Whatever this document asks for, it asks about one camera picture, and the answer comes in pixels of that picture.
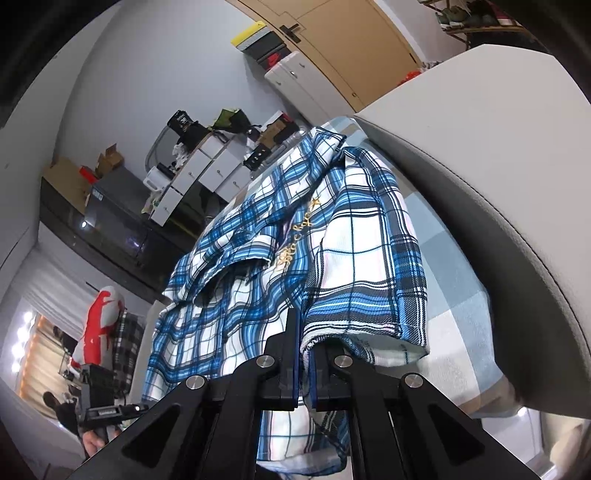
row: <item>shelf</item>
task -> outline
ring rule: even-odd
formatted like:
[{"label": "shelf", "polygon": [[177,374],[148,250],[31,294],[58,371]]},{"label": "shelf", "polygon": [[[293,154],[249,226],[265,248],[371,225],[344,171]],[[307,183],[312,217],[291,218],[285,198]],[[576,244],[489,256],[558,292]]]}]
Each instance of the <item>shelf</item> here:
[{"label": "shelf", "polygon": [[482,32],[522,32],[529,33],[528,30],[520,25],[496,25],[494,27],[468,27],[468,28],[448,28],[444,30],[448,35],[457,35],[458,33],[482,33]]}]

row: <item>white and blue checkered fabric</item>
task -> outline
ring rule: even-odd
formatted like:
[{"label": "white and blue checkered fabric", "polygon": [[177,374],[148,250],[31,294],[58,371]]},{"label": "white and blue checkered fabric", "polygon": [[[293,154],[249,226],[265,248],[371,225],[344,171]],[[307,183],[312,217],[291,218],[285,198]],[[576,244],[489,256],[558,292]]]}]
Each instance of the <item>white and blue checkered fabric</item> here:
[{"label": "white and blue checkered fabric", "polygon": [[[144,398],[190,375],[227,375],[305,319],[301,354],[328,337],[391,367],[427,353],[426,279],[396,179],[375,155],[313,129],[230,205],[177,264],[153,338]],[[291,261],[280,252],[291,247]],[[341,412],[265,412],[258,461],[326,475],[346,462]]]}]

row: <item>cardboard box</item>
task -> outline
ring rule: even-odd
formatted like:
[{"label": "cardboard box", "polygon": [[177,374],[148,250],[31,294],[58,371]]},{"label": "cardboard box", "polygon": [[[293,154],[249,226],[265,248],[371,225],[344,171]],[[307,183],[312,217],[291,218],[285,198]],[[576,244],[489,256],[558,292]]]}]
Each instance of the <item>cardboard box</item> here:
[{"label": "cardboard box", "polygon": [[271,123],[267,129],[261,133],[259,143],[265,145],[268,149],[272,149],[275,146],[275,135],[285,128],[285,123],[281,119],[275,120]]},{"label": "cardboard box", "polygon": [[117,152],[117,144],[111,145],[105,150],[105,154],[100,154],[96,162],[95,173],[100,179],[107,175],[111,170],[119,167],[123,163],[123,155]]},{"label": "cardboard box", "polygon": [[92,187],[79,170],[80,168],[68,158],[59,157],[55,164],[46,167],[43,171],[43,178],[76,210],[84,214],[86,198]]}]

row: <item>metal screw head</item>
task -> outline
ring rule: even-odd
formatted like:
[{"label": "metal screw head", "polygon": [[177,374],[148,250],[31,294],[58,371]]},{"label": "metal screw head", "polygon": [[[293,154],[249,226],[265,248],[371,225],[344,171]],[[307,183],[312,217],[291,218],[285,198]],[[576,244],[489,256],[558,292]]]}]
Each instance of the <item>metal screw head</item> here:
[{"label": "metal screw head", "polygon": [[188,379],[185,380],[185,384],[191,390],[197,390],[205,385],[205,379],[201,375],[192,375]]},{"label": "metal screw head", "polygon": [[335,365],[341,368],[347,368],[353,365],[353,359],[349,355],[339,355],[335,358]]},{"label": "metal screw head", "polygon": [[418,388],[423,384],[423,378],[419,374],[408,374],[404,377],[404,383],[410,388]]},{"label": "metal screw head", "polygon": [[261,368],[268,368],[275,363],[275,359],[271,355],[261,355],[256,359],[256,364]]}]

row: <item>door handle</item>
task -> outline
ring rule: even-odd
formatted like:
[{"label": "door handle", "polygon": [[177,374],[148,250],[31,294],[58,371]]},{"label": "door handle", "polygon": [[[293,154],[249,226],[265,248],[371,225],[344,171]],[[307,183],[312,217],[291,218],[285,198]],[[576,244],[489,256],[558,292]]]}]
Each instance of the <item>door handle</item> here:
[{"label": "door handle", "polygon": [[293,43],[299,43],[299,42],[301,42],[301,39],[296,34],[294,34],[294,30],[296,28],[298,28],[299,26],[300,26],[299,23],[296,23],[290,27],[286,27],[285,25],[282,25],[279,27],[279,30],[281,30],[285,34],[285,36],[287,38],[289,38]]}]

